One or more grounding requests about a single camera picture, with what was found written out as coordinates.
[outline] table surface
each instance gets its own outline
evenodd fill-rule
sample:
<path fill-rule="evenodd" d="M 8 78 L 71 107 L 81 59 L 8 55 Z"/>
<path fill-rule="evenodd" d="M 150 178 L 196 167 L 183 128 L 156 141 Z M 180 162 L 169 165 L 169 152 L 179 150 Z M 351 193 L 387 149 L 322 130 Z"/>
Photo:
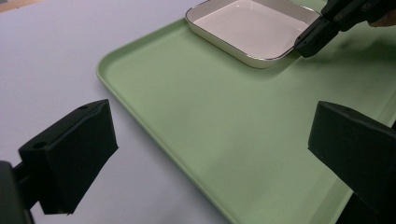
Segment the table surface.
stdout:
<path fill-rule="evenodd" d="M 184 17 L 200 0 L 46 0 L 0 14 L 0 159 L 80 105 L 109 99 L 120 149 L 72 216 L 46 223 L 228 223 L 95 74 L 111 50 Z"/>

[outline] white table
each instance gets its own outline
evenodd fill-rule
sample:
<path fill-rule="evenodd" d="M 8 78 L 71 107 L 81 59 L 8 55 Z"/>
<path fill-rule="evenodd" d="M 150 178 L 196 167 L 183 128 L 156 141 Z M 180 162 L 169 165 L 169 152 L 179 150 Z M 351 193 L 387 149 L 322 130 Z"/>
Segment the white table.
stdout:
<path fill-rule="evenodd" d="M 200 0 L 45 0 L 0 14 L 0 160 L 75 108 L 109 99 L 120 149 L 72 216 L 46 223 L 227 223 L 95 75 L 111 50 L 184 17 Z"/>

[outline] tray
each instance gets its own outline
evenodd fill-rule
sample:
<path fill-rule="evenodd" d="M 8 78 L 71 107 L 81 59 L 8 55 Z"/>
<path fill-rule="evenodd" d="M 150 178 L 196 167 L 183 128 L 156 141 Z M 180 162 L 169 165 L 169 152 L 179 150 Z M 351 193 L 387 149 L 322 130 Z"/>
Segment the tray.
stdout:
<path fill-rule="evenodd" d="M 265 68 L 294 48 L 319 14 L 289 0 L 209 0 L 186 13 L 190 28 L 247 65 Z"/>
<path fill-rule="evenodd" d="M 255 69 L 180 20 L 107 54 L 97 76 L 232 223 L 334 223 L 351 191 L 308 136 L 319 100 L 394 121 L 396 34 L 373 30 Z"/>

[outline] green surface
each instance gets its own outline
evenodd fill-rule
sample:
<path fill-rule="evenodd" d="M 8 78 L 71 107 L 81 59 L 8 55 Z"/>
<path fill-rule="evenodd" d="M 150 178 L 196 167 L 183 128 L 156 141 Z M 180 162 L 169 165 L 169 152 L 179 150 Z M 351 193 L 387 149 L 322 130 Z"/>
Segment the green surface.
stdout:
<path fill-rule="evenodd" d="M 307 150 L 316 105 L 389 125 L 395 31 L 360 24 L 311 59 L 255 69 L 181 20 L 109 53 L 97 74 L 232 223 L 334 223 L 351 192 Z"/>

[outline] screw hole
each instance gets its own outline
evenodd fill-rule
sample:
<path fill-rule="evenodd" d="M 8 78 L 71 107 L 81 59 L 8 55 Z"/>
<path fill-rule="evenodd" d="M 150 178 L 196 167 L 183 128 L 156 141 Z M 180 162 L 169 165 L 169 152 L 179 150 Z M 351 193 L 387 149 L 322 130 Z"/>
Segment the screw hole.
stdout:
<path fill-rule="evenodd" d="M 46 142 L 39 142 L 39 143 L 34 144 L 34 145 L 33 145 L 33 148 L 35 148 L 35 149 L 40 149 L 40 148 L 43 148 L 43 147 L 46 146 L 46 145 L 47 145 Z"/>

